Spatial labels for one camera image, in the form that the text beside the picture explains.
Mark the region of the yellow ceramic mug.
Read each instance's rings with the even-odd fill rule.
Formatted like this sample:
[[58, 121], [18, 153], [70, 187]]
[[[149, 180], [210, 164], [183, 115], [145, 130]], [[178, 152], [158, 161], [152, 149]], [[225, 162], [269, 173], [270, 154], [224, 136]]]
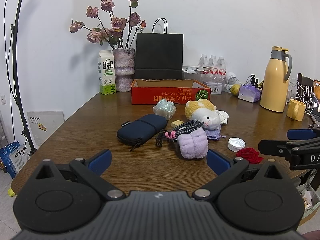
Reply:
[[291, 99], [289, 101], [289, 107], [287, 109], [286, 115], [292, 120], [302, 121], [305, 114], [305, 109], [306, 109], [305, 103], [295, 99]]

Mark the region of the purple woven drawstring pouch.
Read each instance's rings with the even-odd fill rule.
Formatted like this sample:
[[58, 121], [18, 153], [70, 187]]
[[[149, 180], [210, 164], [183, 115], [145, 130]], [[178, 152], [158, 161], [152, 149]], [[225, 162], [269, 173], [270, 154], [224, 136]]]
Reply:
[[207, 139], [210, 140], [217, 140], [219, 141], [221, 138], [225, 138], [224, 135], [221, 135], [221, 125], [215, 129], [215, 130], [210, 130], [210, 129], [204, 129]]

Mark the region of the red fabric rose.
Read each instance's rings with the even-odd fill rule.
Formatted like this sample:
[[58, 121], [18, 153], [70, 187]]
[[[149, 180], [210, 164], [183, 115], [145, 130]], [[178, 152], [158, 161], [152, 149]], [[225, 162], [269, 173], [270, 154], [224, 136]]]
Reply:
[[256, 149], [251, 147], [239, 150], [235, 156], [247, 160], [250, 164], [259, 164], [264, 159]]

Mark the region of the lilac fluffy towel roll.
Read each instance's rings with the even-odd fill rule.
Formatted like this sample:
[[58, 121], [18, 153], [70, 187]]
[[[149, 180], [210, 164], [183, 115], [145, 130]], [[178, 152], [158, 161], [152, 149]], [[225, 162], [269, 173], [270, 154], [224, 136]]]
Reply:
[[208, 152], [208, 139], [203, 128], [179, 135], [180, 152], [185, 159], [202, 159]]

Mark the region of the clear water bottle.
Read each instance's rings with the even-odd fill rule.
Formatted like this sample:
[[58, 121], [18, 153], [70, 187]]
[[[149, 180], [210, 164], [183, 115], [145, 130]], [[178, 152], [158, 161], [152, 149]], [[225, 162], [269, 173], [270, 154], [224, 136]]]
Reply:
[[202, 68], [202, 73], [207, 74], [208, 73], [208, 60], [207, 60], [207, 55], [202, 54], [198, 66]]
[[223, 83], [226, 77], [226, 64], [223, 56], [220, 56], [217, 61], [217, 77], [220, 83]]
[[208, 60], [208, 67], [211, 73], [211, 79], [212, 80], [217, 80], [217, 72], [218, 72], [218, 67], [217, 67], [217, 60], [215, 55], [211, 55], [209, 60]]

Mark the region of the clear water bottle middle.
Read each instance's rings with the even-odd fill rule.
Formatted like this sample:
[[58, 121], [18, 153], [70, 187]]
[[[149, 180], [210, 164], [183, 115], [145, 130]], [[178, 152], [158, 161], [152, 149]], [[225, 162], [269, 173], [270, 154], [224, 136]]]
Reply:
[[218, 72], [218, 67], [217, 67], [217, 60], [215, 55], [211, 55], [209, 60], [208, 60], [208, 67], [211, 73], [211, 79], [212, 80], [217, 80], [217, 72]]

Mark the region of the iridescent crumpled plastic bag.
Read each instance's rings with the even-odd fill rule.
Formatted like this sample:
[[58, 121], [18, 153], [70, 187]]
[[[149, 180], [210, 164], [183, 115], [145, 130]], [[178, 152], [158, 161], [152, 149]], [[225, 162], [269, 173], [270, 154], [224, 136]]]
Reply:
[[166, 99], [161, 99], [157, 105], [153, 107], [153, 113], [165, 117], [170, 120], [176, 112], [176, 106], [173, 102], [167, 101]]

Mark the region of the purple tissue packet bag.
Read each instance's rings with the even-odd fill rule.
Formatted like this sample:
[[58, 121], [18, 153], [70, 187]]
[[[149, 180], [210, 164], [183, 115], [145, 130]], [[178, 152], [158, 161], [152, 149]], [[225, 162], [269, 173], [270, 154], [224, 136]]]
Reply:
[[261, 91], [252, 85], [240, 86], [238, 98], [247, 102], [255, 103], [260, 100]]

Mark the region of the white flat carton box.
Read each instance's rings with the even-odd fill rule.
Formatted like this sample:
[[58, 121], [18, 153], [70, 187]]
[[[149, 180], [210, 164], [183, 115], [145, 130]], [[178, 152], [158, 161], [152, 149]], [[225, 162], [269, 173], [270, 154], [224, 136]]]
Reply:
[[210, 71], [209, 67], [200, 67], [200, 66], [183, 66], [184, 72], [206, 72]]

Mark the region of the small wooden block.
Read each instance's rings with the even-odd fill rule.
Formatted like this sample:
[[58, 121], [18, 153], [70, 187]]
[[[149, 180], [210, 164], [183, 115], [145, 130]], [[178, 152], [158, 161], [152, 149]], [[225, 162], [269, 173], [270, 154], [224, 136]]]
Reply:
[[175, 128], [175, 127], [180, 126], [180, 125], [182, 125], [182, 124], [184, 124], [183, 121], [181, 121], [181, 120], [176, 120], [176, 121], [173, 121], [173, 122], [170, 124], [170, 126], [171, 126], [172, 128]]

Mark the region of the yellow white hamster plush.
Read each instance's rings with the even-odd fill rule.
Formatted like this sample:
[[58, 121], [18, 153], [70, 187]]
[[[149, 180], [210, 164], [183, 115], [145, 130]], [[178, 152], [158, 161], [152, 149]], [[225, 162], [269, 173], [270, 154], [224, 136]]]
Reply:
[[202, 127], [204, 129], [216, 130], [221, 125], [220, 113], [216, 106], [207, 99], [188, 101], [184, 112], [188, 120], [203, 122]]

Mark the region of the dark wooden chair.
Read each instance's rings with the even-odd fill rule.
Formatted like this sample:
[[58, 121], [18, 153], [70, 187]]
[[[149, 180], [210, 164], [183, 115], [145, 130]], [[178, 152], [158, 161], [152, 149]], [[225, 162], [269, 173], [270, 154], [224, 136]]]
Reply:
[[297, 75], [298, 89], [296, 99], [301, 102], [311, 100], [313, 97], [313, 80], [303, 76], [302, 73]]

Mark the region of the red cardboard pumpkin box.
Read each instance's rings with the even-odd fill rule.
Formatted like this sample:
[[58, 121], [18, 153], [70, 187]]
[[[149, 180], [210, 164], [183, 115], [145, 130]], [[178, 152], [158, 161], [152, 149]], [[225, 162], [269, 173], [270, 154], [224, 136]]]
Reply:
[[143, 80], [131, 85], [133, 105], [155, 105], [165, 99], [180, 105], [188, 101], [210, 99], [211, 88], [197, 80]]

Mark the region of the black paper shopping bag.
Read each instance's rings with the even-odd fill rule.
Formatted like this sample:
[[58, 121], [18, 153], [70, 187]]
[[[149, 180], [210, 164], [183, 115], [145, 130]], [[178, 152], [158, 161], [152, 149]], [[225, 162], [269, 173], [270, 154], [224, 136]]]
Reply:
[[168, 33], [166, 18], [155, 20], [150, 33], [137, 34], [135, 79], [180, 80], [182, 64], [183, 34]]

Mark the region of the clear water bottle right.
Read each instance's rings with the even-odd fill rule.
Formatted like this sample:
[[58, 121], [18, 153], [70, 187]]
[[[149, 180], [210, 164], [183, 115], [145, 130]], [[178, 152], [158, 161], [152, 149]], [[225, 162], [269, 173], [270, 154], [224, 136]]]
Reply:
[[226, 64], [223, 56], [220, 56], [217, 61], [217, 77], [220, 83], [223, 83], [226, 77]]

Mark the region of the navy blue zip pouch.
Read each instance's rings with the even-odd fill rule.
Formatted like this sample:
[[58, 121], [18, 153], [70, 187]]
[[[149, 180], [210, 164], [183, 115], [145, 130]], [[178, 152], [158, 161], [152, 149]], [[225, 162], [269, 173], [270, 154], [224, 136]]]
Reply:
[[117, 138], [122, 143], [132, 146], [130, 150], [132, 151], [165, 129], [167, 124], [168, 121], [165, 117], [147, 114], [133, 122], [122, 124], [117, 131]]

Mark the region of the purple textured flower vase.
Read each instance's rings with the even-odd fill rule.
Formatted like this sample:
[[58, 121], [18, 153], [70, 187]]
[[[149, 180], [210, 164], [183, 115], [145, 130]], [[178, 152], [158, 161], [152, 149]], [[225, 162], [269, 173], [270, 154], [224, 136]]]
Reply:
[[113, 50], [116, 90], [129, 92], [135, 74], [135, 50], [118, 48]]

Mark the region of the white plastic jar lid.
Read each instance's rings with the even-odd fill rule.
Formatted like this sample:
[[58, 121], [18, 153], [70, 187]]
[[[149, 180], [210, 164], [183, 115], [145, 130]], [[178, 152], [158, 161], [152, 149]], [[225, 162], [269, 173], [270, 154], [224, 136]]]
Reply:
[[239, 152], [240, 150], [244, 149], [246, 143], [240, 138], [229, 138], [228, 140], [228, 148], [233, 152]]

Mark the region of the laptop computer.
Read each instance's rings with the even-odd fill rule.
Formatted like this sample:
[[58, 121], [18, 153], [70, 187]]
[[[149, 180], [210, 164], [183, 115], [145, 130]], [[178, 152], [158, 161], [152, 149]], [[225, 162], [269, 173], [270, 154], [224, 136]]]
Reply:
[[313, 109], [310, 113], [311, 119], [319, 127], [320, 126], [320, 81], [313, 81]]

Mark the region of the yellow green apple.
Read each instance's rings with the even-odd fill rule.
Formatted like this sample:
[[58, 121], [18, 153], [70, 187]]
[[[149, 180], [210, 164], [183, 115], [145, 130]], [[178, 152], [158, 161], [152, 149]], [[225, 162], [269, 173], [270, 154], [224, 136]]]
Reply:
[[232, 87], [230, 88], [230, 93], [231, 93], [233, 96], [238, 97], [239, 91], [240, 91], [240, 87], [241, 87], [240, 84], [234, 84], [234, 85], [232, 85]]

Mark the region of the clear water bottle left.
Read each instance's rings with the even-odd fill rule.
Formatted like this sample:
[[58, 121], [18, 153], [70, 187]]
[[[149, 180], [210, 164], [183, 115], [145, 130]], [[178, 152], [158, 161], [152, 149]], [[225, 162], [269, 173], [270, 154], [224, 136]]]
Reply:
[[198, 66], [202, 68], [202, 73], [207, 74], [208, 73], [208, 60], [207, 60], [207, 55], [202, 54]]

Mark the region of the white cloth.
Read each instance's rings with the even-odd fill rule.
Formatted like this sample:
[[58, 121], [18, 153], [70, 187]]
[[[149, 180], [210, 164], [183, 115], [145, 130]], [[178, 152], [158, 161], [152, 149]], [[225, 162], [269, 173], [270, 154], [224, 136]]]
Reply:
[[225, 111], [217, 110], [217, 112], [219, 113], [219, 117], [220, 117], [220, 125], [228, 124], [229, 115]]

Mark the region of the clear food container with lid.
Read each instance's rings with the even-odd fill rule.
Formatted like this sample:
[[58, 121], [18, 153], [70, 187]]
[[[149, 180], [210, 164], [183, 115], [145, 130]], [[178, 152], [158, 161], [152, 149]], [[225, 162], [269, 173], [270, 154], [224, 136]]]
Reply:
[[184, 70], [183, 71], [183, 78], [185, 80], [197, 80], [197, 81], [204, 81], [206, 78], [206, 73], [197, 70]]

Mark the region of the dried pink roses bouquet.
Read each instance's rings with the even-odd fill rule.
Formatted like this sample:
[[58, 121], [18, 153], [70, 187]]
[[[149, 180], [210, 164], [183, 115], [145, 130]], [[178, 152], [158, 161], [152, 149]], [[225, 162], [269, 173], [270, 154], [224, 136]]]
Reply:
[[89, 28], [84, 22], [72, 20], [69, 32], [76, 33], [85, 29], [88, 31], [86, 40], [93, 44], [102, 46], [106, 43], [112, 49], [131, 48], [137, 33], [146, 28], [146, 21], [142, 20], [141, 16], [133, 11], [138, 7], [139, 0], [127, 1], [130, 3], [127, 18], [115, 16], [115, 0], [100, 0], [99, 7], [89, 6], [86, 9], [86, 17], [98, 20], [98, 26]]

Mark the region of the white green milk carton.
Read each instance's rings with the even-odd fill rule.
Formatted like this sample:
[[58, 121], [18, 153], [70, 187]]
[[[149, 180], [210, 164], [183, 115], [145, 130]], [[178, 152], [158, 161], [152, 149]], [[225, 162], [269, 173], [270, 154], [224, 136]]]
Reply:
[[99, 88], [103, 95], [116, 93], [114, 55], [110, 50], [99, 51], [98, 56]]

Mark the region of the small white desk fan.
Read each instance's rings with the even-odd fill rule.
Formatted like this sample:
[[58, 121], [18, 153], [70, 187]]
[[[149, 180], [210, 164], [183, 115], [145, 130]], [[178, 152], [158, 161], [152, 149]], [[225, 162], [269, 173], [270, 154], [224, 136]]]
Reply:
[[230, 92], [232, 85], [236, 84], [237, 77], [233, 72], [227, 72], [225, 77], [225, 84], [223, 90], [227, 93]]

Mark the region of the blue printed bag on floor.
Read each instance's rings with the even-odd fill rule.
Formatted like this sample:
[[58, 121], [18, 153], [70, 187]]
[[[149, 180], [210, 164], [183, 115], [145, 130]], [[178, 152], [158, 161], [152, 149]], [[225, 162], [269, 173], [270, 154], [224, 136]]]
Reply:
[[7, 169], [8, 174], [10, 174], [11, 178], [14, 179], [16, 177], [16, 171], [10, 159], [10, 155], [20, 146], [20, 143], [12, 142], [0, 149], [0, 157], [3, 162], [5, 168]]

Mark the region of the pale floral tin box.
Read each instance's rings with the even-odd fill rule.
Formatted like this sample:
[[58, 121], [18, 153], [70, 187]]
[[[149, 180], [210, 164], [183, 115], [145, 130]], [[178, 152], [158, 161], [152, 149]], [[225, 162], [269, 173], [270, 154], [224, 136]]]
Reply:
[[204, 81], [203, 82], [207, 87], [210, 88], [210, 93], [213, 95], [221, 95], [223, 84], [215, 81]]

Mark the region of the yellow thermos jug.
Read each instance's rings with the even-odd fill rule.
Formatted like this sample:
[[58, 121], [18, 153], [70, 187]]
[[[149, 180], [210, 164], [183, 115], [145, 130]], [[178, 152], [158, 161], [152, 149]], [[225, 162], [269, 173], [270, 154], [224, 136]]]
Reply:
[[292, 72], [292, 56], [283, 47], [272, 47], [265, 69], [260, 106], [269, 111], [283, 113]]

